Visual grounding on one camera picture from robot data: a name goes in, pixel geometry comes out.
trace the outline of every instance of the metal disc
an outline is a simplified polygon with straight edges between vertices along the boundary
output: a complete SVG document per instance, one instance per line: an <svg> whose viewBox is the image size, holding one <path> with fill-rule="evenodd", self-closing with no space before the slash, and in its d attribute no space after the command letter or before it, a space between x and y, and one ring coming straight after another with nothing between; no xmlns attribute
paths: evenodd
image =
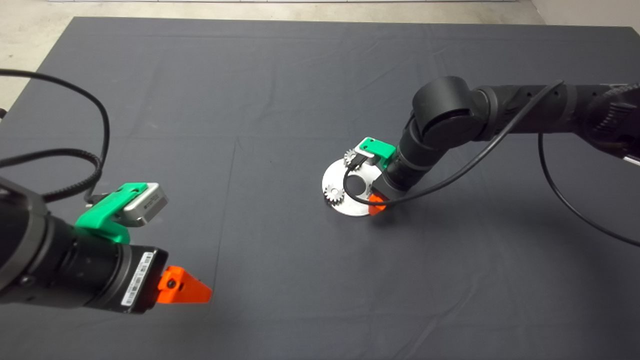
<svg viewBox="0 0 640 360"><path fill-rule="evenodd" d="M344 178L344 173L347 171L347 168L344 166L344 159L337 160L332 163L324 172L324 176L322 177L322 189L329 186L330 184L342 188L342 179ZM365 185L366 190L364 193L358 195L357 197L363 200L367 200L371 195L371 185L373 181L380 176L382 172L378 169L377 166L368 165L366 163L362 164L358 170L354 170L350 173L349 176L358 176L360 177ZM349 215L351 217L363 217L369 214L369 206L365 204L361 204L355 200L353 200L349 195L344 196L344 200L340 204L330 205L336 211L343 213L345 215Z"/></svg>

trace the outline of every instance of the barcode label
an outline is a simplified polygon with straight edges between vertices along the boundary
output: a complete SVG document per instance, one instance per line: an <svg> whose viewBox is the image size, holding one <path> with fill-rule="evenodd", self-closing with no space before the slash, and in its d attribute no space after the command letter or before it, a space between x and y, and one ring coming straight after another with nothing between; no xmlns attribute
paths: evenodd
<svg viewBox="0 0 640 360"><path fill-rule="evenodd" d="M153 252L146 252L142 254L142 258L140 258L140 262L138 263L138 267L136 268L136 272L133 274L131 278L131 282L129 283L129 287L127 288L127 292L124 294L120 305L123 306L131 306L136 300L136 296L138 295L138 290L140 290L140 284L142 284L142 280L145 279L145 275L147 274L147 270L149 269L149 264L151 264L151 260L154 258Z"/></svg>

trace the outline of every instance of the table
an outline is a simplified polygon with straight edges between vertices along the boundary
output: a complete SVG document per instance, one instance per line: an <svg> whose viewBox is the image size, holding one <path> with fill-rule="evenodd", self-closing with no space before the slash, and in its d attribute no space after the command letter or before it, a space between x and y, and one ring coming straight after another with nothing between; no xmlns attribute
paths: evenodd
<svg viewBox="0 0 640 360"><path fill-rule="evenodd" d="M325 168L364 136L398 141L427 81L470 86L640 79L630 28L76 18L40 71L101 99L113 137L98 191L161 183L131 231L215 300L143 316L0 307L6 359L600 359L640 356L640 249L583 224L511 135L425 199L371 218L327 208ZM99 150L85 99L32 81L0 155ZM450 151L418 187L484 144ZM638 169L573 135L547 139L576 206L637 236ZM1 174L37 191L90 172L55 159ZM51 204L73 222L79 197Z"/></svg>

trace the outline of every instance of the green 3d-printed bracket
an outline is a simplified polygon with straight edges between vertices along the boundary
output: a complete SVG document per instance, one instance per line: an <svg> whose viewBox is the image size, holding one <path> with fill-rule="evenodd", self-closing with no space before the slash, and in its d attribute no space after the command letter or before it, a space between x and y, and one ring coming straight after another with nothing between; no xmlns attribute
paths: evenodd
<svg viewBox="0 0 640 360"><path fill-rule="evenodd" d="M378 164L383 169L387 168L387 165L389 165L389 161L391 160L391 156L396 152L395 146L374 138L366 138L360 143L360 149L379 157L380 160Z"/></svg>
<svg viewBox="0 0 640 360"><path fill-rule="evenodd" d="M115 243L129 243L129 231L113 221L113 216L147 189L147 183L126 183L80 215L76 227Z"/></svg>

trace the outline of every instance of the black cable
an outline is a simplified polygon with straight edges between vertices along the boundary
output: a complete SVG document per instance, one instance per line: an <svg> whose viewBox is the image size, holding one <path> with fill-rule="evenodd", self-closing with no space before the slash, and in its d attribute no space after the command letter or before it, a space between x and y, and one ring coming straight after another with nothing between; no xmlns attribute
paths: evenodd
<svg viewBox="0 0 640 360"><path fill-rule="evenodd" d="M631 239L631 238L627 238L626 236L622 236L622 235L620 235L618 233L615 233L612 230L607 229L604 226L601 226L601 225L597 224L592 219L584 216L578 209L574 208L573 205L571 205L569 203L569 201L560 192L560 190L556 186L556 183L551 178L551 174L549 174L549 169L547 167L547 161L545 159L545 149L544 149L543 137L544 137L543 133L539 133L538 134L538 155L540 156L540 165L542 166L542 172L545 175L545 179L547 179L547 183L549 184L549 186L551 187L551 190L554 192L554 194L557 196L557 198L560 199L560 201L569 210L571 210L571 212L574 213L575 216L581 218L585 223L591 225L595 229L598 229L599 231L611 236L612 238L616 238L616 239L618 239L620 241L624 241L625 243L640 247L640 241L635 240L635 239Z"/></svg>
<svg viewBox="0 0 640 360"><path fill-rule="evenodd" d="M27 163L29 161L48 158L51 156L73 156L75 158L84 159L92 163L93 166L95 167L95 170L89 177L87 177L82 181L77 182L76 184L73 184L72 186L67 186L53 192L42 194L42 198L44 202L52 202L56 200L65 199L73 195L77 195L94 186L95 183L100 179L100 176L102 175L102 166L100 164L100 158L98 158L96 155L88 151L84 151L81 149L73 149L73 148L48 149L48 150L30 152L28 154L13 156L11 158L1 159L0 168L20 165L23 163Z"/></svg>
<svg viewBox="0 0 640 360"><path fill-rule="evenodd" d="M72 83L69 83L68 81L56 78L54 76L51 75L47 75L47 74L41 74L39 72L31 72L31 71L25 71L25 70L12 70L12 69L0 69L0 76L12 76L12 77L16 77L16 78L31 78L31 79L38 79L38 80L42 80L42 81L47 81L50 83L54 83L60 86L63 86L65 88L68 88L69 90L75 91L77 93L79 93L80 95L84 96L85 98L89 99L92 103L94 103L94 105L96 105L96 107L98 107L98 110L100 111L100 115L102 117L102 147L100 149L100 161L98 162L98 164L96 165L96 172L94 172L92 174L95 175L96 173L98 173L97 178L95 178L95 180L91 180L91 177L82 180L76 184L67 186L65 188L59 189L59 190L55 190L53 192L49 192L47 193L47 197L49 199L55 199L55 200L60 200L60 199L64 199L65 197L69 197L75 194L78 194L84 190L86 190L86 193L84 195L84 200L90 204L93 203L93 189L95 188L95 184L97 183L97 181L99 180L100 176L102 175L102 168L104 166L104 162L107 159L107 152L109 152L109 138L111 136L111 131L109 128L109 115L107 114L107 109L105 109L104 105L98 100L98 98L96 98L95 96L93 96L90 92L86 91L85 89L74 85ZM29 156L32 154L37 154L37 153L41 153L41 152L35 152L35 153L31 153L31 154L25 154L24 156Z"/></svg>
<svg viewBox="0 0 640 360"><path fill-rule="evenodd" d="M409 195L400 199L396 199L396 200L387 200L387 201L380 201L380 202L375 202L375 201L368 201L368 200L363 200L360 199L358 197L356 197L356 195L354 195L353 193L351 193L349 191L349 189L347 188L347 178L349 177L349 173L351 173L351 169L347 170L344 173L344 177L342 178L342 187L344 189L344 192L349 195L349 197L351 197L353 200L355 200L356 202L359 202L361 204L365 204L365 205L395 205L395 204L400 204L402 202L406 202L409 200L413 200L413 199L417 199L419 197L425 196L427 194L436 192L446 186L449 186L450 184L452 184L453 182L455 182L455 180L458 180L459 178L461 178L463 175L465 175L469 170L471 170L474 166L476 166L482 159L484 159L485 156L487 156L501 141L502 139L504 139L505 136L507 136L507 134L509 134L509 132L516 126L518 125L518 123L524 119L529 112L531 112L531 110L533 110L533 108L536 107L536 105L538 105L538 103L540 103L540 101L542 99L545 98L545 96L547 96L550 92L552 92L555 88L557 88L558 86L562 85L564 83L564 81L562 80L558 80L555 83L552 83L549 86L546 86L544 89L542 89L541 92L537 93L536 96L534 96L531 101L529 101L529 103L527 103L522 110L520 110L520 112L518 112L518 114L516 116L513 117L513 119L509 122L509 124L507 124L507 126L504 127L504 129L502 129L502 131L495 137L493 138L493 140L491 140L489 142L489 144L478 154L476 155L473 159L471 159L471 161L469 161L464 167L462 167L460 170L458 170L455 174L453 174L452 176L449 176L447 179L437 183L436 185L430 186L429 188L426 188L420 192L417 192L413 195Z"/></svg>

